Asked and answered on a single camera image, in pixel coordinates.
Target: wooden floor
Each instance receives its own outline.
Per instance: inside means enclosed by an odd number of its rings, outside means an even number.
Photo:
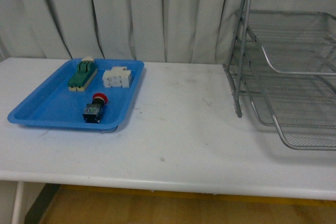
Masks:
[[[335,205],[335,201],[62,186],[40,223],[336,223]]]

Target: white circuit breaker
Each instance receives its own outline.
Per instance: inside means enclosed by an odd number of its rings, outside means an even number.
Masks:
[[[103,83],[105,88],[129,88],[131,85],[131,80],[131,70],[127,70],[127,67],[113,67],[111,70],[106,70],[103,75]]]

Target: table leg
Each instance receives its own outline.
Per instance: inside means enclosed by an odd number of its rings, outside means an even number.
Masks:
[[[25,182],[19,181],[16,187],[12,224],[24,223],[26,204],[27,193],[25,192]]]

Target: metal frame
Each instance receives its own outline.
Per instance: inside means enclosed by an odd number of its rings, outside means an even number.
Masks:
[[[336,76],[336,72],[335,72],[335,67],[334,66],[328,66],[331,70],[331,72],[307,72],[307,71],[292,71],[292,72],[282,72],[277,70],[276,68],[273,67],[273,65],[271,64],[271,62],[268,59],[267,53],[265,51],[265,47],[262,44],[262,42],[258,39],[258,37],[254,34],[254,32],[249,28],[248,26],[248,22],[249,22],[249,14],[251,12],[255,12],[255,11],[251,11],[251,0],[241,0],[240,3],[240,8],[239,11],[237,13],[237,22],[235,25],[235,30],[234,30],[234,38],[232,40],[231,43],[231,47],[230,47],[230,55],[228,58],[228,62],[227,64],[223,65],[223,68],[226,72],[226,75],[228,77],[229,80],[229,84],[230,87],[232,89],[233,92],[233,98],[234,98],[234,104],[235,104],[235,110],[236,110],[236,114],[237,116],[240,118],[242,117],[242,113],[241,113],[241,107],[240,107],[240,103],[239,103],[239,96],[242,93],[246,93],[249,96],[250,102],[252,103],[255,115],[257,116],[258,120],[260,121],[260,123],[264,124],[264,125],[273,125],[276,127],[276,130],[280,136],[280,139],[282,140],[282,142],[288,146],[289,148],[294,148],[297,150],[336,150],[336,144],[335,146],[293,146],[291,144],[288,143],[288,141],[286,140],[286,137],[282,131],[282,128],[278,122],[277,116],[274,112],[274,109],[272,107],[271,102],[268,99],[267,93],[265,92],[265,90],[263,89],[259,76],[258,76],[258,72],[256,71],[256,69],[250,64],[250,59],[249,56],[246,52],[246,42],[247,42],[247,34],[252,38],[252,40],[256,43],[258,43],[260,49],[263,51],[266,61],[269,65],[270,68],[272,68],[274,71],[278,72],[278,73],[288,73],[288,74],[303,74],[303,75],[313,75],[316,76],[316,78],[318,78],[319,80],[321,80],[324,84],[326,84],[327,87],[331,87],[331,90],[335,91],[335,87],[330,84],[326,79],[324,79],[321,76]],[[291,13],[291,12],[274,12],[274,13]],[[332,19],[336,20],[336,17],[329,15]],[[240,51],[239,51],[239,56],[238,59],[235,59],[235,64],[237,65],[237,69],[238,69],[238,74],[236,75],[236,82],[234,81],[233,78],[233,74],[231,74],[230,72],[230,67],[233,64],[234,61],[234,53],[235,53],[235,49],[237,47],[237,45],[240,45]],[[253,76],[256,80],[256,83],[258,85],[258,89],[260,91],[260,95],[264,98],[264,101],[266,103],[266,106],[268,108],[268,111],[270,112],[270,116],[272,118],[273,123],[265,123],[259,116],[258,110],[255,106],[254,100],[253,100],[253,96],[248,88],[248,86],[246,85],[246,91],[242,91],[241,90],[241,84],[245,83],[244,80],[244,74],[243,74],[243,68],[244,68],[244,60],[247,60],[247,62],[249,62],[249,66],[250,69],[253,73]]]

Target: yellow floor strip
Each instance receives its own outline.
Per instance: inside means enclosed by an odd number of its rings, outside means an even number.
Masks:
[[[95,191],[99,193],[109,193],[109,194],[126,194],[126,195],[188,198],[188,199],[211,199],[211,200],[223,200],[223,201],[283,204],[283,205],[336,207],[336,201],[333,200],[276,198],[276,197],[222,195],[222,194],[213,195],[213,194],[200,194],[200,193],[181,193],[175,191],[150,191],[139,189],[123,189],[123,188],[109,188],[109,187],[95,187],[95,186],[73,186],[73,185],[62,185],[61,188],[66,190]]]

